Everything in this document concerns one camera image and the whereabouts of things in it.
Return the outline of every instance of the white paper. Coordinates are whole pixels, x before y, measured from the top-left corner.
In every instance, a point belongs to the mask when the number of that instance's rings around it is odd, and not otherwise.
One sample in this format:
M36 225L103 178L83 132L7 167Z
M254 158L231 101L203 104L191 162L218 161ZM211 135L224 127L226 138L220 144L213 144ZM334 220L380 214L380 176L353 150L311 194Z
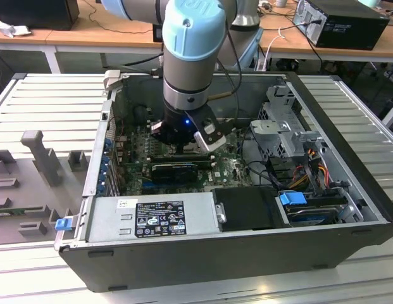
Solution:
M139 200L137 198L118 199L117 208L135 208L138 201Z
M24 25L13 26L4 23L0 20L0 32L8 37L13 38L14 36L29 35L32 32Z

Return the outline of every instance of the computer case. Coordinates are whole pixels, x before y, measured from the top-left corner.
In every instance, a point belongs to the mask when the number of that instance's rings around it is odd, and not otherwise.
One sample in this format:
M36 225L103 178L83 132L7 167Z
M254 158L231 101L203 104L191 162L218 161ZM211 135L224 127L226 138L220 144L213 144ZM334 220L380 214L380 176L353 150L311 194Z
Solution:
M356 0L300 0L293 23L303 22L311 24L299 30L318 48L372 50L389 18Z
M70 30L78 18L77 0L0 0L0 20L30 29Z

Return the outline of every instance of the motherboard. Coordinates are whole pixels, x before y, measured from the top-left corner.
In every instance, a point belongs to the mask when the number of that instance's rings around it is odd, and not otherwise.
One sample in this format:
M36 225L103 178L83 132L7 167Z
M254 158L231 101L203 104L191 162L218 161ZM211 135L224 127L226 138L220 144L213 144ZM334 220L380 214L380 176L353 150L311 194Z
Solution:
M251 186L249 169L240 159L239 132L214 153L205 153L189 143L179 153L163 144L147 127L136 127L127 135L121 153L123 195L209 192L218 187Z

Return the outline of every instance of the circuit board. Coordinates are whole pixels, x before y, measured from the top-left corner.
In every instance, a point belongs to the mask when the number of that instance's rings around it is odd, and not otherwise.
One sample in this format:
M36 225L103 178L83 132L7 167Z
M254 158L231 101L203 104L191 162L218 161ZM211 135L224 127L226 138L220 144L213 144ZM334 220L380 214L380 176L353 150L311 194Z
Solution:
M240 140L240 134L230 134L227 143L210 154L203 153L197 144L190 143L184 147L181 156L203 156L206 159L204 167L197 170L197 180L185 184L155 184L151 179L153 161L178 154L174 146L154 139L146 127L137 127L128 135L127 157L120 163L125 172L124 195L209 192L216 187L251 186L248 169L244 168L238 153Z

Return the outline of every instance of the power supply label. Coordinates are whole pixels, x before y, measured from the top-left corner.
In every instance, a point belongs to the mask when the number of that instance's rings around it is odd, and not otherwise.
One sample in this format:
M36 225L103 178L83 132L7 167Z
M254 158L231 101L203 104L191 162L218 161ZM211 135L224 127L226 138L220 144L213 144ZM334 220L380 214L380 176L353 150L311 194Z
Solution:
M135 207L135 236L178 236L186 234L183 201L138 203Z

